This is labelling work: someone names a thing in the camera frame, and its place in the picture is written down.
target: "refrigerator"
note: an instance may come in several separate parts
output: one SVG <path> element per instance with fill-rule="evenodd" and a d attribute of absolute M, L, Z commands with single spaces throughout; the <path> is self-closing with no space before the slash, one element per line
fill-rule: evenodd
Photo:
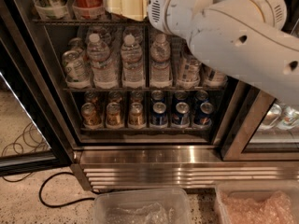
<path fill-rule="evenodd" d="M 179 87 L 176 68 L 183 41 L 170 36 L 173 80 L 166 88 L 150 84 L 152 27 L 144 21 L 78 20 L 71 0 L 67 16 L 43 19 L 36 0 L 0 0 L 0 72 L 49 144 L 48 150 L 2 157 L 0 174 L 13 175 L 54 167 L 70 166 L 83 189 L 154 189 L 213 187 L 223 180 L 298 179 L 299 146 L 297 128 L 259 129 L 276 99 L 232 77 L 220 86 L 203 80 L 194 87 Z M 284 30 L 290 33 L 298 20 L 299 0 L 285 0 L 289 19 Z M 91 26 L 110 29 L 138 27 L 143 34 L 144 84 L 70 88 L 65 79 L 62 56 L 70 39 L 86 33 Z M 163 91 L 168 125 L 150 126 L 151 94 Z M 101 94 L 107 109 L 112 91 L 123 94 L 123 127 L 113 129 L 105 122 L 97 129 L 84 126 L 81 108 L 84 94 Z M 129 123 L 132 91 L 142 91 L 145 126 L 134 129 Z M 176 91 L 186 91 L 192 106 L 198 91 L 205 91 L 214 112 L 205 129 L 173 127 L 171 104 Z"/>

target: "bottle cap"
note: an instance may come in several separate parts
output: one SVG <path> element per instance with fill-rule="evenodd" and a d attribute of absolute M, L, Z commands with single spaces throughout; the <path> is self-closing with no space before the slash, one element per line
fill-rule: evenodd
<path fill-rule="evenodd" d="M 100 41 L 100 36 L 99 34 L 90 34 L 90 41 L 95 43 Z"/>
<path fill-rule="evenodd" d="M 165 34 L 157 34 L 156 41 L 158 43 L 164 43 L 166 41 L 166 35 Z"/>
<path fill-rule="evenodd" d="M 129 35 L 124 37 L 123 41 L 126 45 L 131 46 L 135 43 L 135 38 L 134 38 L 133 35 L 129 34 Z"/>

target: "vent grille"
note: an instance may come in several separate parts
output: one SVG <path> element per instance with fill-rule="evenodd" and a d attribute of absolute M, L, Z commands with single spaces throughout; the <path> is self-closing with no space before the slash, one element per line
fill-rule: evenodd
<path fill-rule="evenodd" d="M 283 20 L 283 12 L 282 12 L 282 9 L 281 9 L 280 5 L 277 5 L 274 8 L 274 13 L 275 13 L 275 20 L 276 20 L 276 22 L 280 22 L 280 21 Z"/>
<path fill-rule="evenodd" d="M 151 6 L 151 16 L 155 22 L 160 20 L 160 4 L 158 1 L 155 1 Z"/>

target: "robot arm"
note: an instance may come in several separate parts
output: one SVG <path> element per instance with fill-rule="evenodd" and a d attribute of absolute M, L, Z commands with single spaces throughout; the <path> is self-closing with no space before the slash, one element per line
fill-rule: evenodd
<path fill-rule="evenodd" d="M 283 0 L 149 0 L 149 21 L 202 63 L 299 108 L 299 40 Z"/>

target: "metal base panel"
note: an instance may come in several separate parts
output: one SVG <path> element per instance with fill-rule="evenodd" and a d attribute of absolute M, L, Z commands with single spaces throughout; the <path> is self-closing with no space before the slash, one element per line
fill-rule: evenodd
<path fill-rule="evenodd" d="M 299 161 L 222 161 L 216 149 L 194 147 L 89 150 L 81 153 L 79 161 L 92 189 L 196 189 L 213 188 L 228 180 L 299 180 L 298 164 Z"/>

